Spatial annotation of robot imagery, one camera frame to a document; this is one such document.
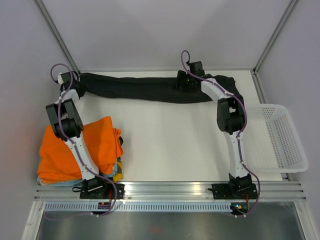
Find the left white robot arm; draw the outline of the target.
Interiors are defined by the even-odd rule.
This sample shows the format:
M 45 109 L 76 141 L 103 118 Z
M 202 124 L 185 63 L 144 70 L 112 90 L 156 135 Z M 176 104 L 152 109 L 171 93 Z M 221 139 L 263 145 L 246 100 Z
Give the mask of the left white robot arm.
M 78 74 L 74 71 L 60 73 L 57 82 L 60 85 L 59 98 L 45 107 L 53 133 L 71 151 L 79 167 L 82 183 L 77 189 L 80 197 L 105 198 L 109 186 L 85 144 L 84 125 L 75 106 L 86 92 L 85 87 L 78 81 Z

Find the black trousers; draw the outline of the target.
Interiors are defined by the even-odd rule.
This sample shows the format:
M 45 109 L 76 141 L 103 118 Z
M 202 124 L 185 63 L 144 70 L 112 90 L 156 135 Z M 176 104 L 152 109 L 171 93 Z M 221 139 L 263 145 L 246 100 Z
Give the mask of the black trousers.
M 224 75 L 212 78 L 225 90 L 243 101 L 236 88 L 235 79 Z M 81 73 L 80 82 L 86 84 L 86 91 L 99 97 L 147 100 L 174 104 L 210 102 L 212 99 L 200 90 L 184 92 L 176 90 L 176 77 L 112 77 L 93 73 Z

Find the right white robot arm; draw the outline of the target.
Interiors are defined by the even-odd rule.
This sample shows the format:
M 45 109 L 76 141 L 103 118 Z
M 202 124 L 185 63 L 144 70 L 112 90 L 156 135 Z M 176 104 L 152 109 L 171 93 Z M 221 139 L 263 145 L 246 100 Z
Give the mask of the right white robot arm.
M 247 126 L 244 100 L 239 93 L 235 79 L 224 75 L 205 74 L 200 61 L 182 63 L 184 71 L 179 71 L 177 86 L 184 91 L 201 90 L 216 103 L 216 122 L 227 142 L 230 159 L 228 193 L 240 198 L 252 185 L 252 177 L 244 167 L 243 133 Z

